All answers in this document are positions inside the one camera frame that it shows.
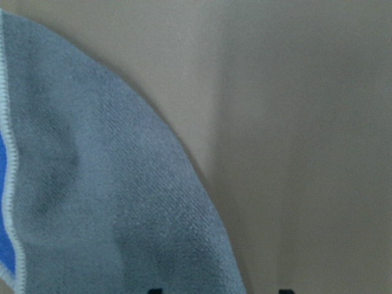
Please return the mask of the grey blue microfibre towel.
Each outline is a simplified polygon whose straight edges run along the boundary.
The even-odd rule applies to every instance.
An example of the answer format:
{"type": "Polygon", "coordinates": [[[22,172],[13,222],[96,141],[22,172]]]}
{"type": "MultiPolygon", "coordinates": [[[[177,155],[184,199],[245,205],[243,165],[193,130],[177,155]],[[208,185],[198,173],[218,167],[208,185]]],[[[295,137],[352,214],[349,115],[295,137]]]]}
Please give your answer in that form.
{"type": "Polygon", "coordinates": [[[1,277],[15,293],[244,293],[180,142],[126,82],[1,12],[1,277]]]}

